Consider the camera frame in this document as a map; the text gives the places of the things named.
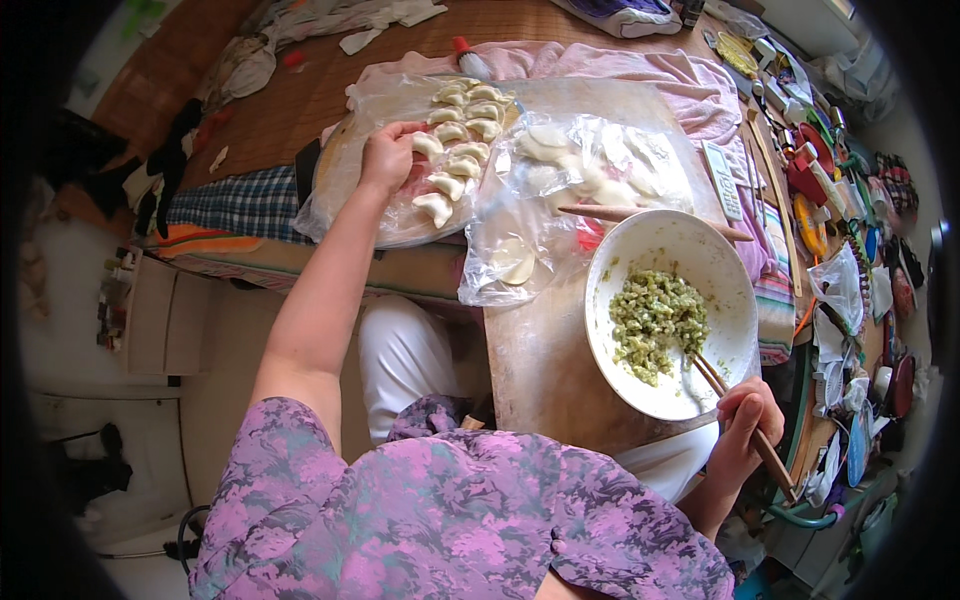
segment wooden chopsticks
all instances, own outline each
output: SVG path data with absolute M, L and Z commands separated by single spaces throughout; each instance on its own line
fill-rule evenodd
M 723 397 L 730 390 L 727 383 L 723 380 L 723 377 L 717 373 L 716 369 L 704 358 L 703 354 L 697 352 L 692 357 L 692 362 L 693 366 L 697 368 L 697 371 L 707 380 L 707 383 L 718 396 Z M 750 436 L 750 442 L 760 455 L 760 458 L 763 459 L 763 464 L 767 466 L 767 470 L 777 481 L 777 485 L 780 486 L 783 495 L 790 500 L 791 504 L 796 504 L 799 498 L 797 497 L 797 493 L 793 491 L 793 479 L 790 477 L 790 473 L 783 465 L 780 457 L 777 456 L 777 451 L 770 445 L 770 440 L 767 440 L 767 437 L 763 435 L 759 427 L 754 429 L 754 433 Z

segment red container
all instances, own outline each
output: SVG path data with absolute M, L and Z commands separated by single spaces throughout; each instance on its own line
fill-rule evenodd
M 832 179 L 833 152 L 830 151 L 827 142 L 812 125 L 801 123 L 799 129 L 797 132 L 797 147 L 799 148 L 806 142 L 813 144 L 813 147 L 817 149 L 817 162 Z M 786 180 L 794 191 L 800 192 L 817 206 L 823 206 L 827 203 L 827 193 L 820 187 L 817 178 L 813 177 L 813 172 L 809 169 L 799 170 L 795 161 L 791 161 L 786 168 Z

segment plaid cloth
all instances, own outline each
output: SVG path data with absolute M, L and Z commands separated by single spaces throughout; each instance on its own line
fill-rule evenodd
M 910 172 L 906 170 L 903 159 L 897 155 L 878 152 L 876 166 L 880 180 L 883 181 L 883 187 L 887 189 L 891 200 L 894 201 L 897 214 L 901 217 L 909 217 L 916 223 L 920 199 L 917 197 L 917 190 L 913 187 Z
M 294 168 L 283 166 L 183 190 L 170 201 L 167 223 L 312 245 L 293 228 L 297 212 Z

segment green pipe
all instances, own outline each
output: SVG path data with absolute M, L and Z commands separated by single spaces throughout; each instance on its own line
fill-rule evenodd
M 891 472 L 893 472 L 891 468 L 885 469 L 874 480 L 874 483 L 870 484 L 867 487 L 867 489 L 863 491 L 863 493 L 858 495 L 856 498 L 854 498 L 847 504 L 843 505 L 844 512 L 848 513 L 854 508 L 856 508 L 856 505 L 862 502 L 865 497 L 870 495 L 883 481 L 885 481 L 887 476 Z M 790 509 L 784 509 L 781 506 L 778 506 L 776 504 L 771 504 L 764 510 L 767 513 L 770 513 L 771 515 L 775 516 L 776 518 L 782 518 L 783 520 L 790 523 L 791 525 L 800 527 L 801 529 L 816 529 L 816 530 L 826 529 L 837 521 L 836 513 L 830 513 L 829 515 L 821 516 L 820 518 L 803 518 L 802 516 L 797 516 L 798 513 L 801 513 L 808 508 L 810 508 L 810 504 L 808 502 L 804 502 L 803 504 L 798 504 L 797 506 Z

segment woman's right hand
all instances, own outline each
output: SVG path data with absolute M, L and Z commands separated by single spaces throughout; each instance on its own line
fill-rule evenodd
M 723 435 L 707 461 L 707 477 L 728 492 L 737 493 L 763 460 L 750 444 L 758 428 L 777 445 L 783 437 L 783 413 L 773 392 L 759 377 L 733 386 L 717 402 L 717 420 L 724 424 Z
M 413 132 L 425 129 L 423 123 L 395 121 L 370 134 L 363 149 L 363 167 L 357 187 L 370 187 L 383 194 L 386 202 L 407 180 L 413 166 Z

